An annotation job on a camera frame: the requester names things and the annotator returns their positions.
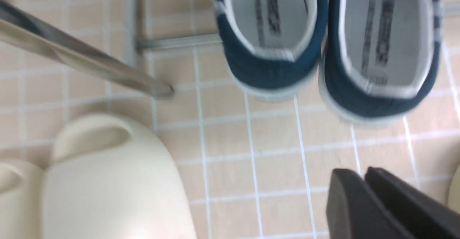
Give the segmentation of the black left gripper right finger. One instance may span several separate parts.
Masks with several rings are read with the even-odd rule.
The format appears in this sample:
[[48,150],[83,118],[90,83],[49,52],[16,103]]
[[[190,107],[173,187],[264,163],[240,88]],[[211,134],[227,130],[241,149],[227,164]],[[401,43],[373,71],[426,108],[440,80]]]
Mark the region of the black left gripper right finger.
[[365,180],[385,208],[417,239],[458,239],[460,216],[381,167]]

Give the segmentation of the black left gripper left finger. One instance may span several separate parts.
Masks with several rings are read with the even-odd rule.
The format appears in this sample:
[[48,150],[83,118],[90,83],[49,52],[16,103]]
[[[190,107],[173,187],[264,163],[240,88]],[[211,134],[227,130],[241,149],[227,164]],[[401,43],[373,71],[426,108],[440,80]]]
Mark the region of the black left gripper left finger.
[[385,208],[363,178],[334,169],[326,206],[331,239],[412,239],[414,236]]

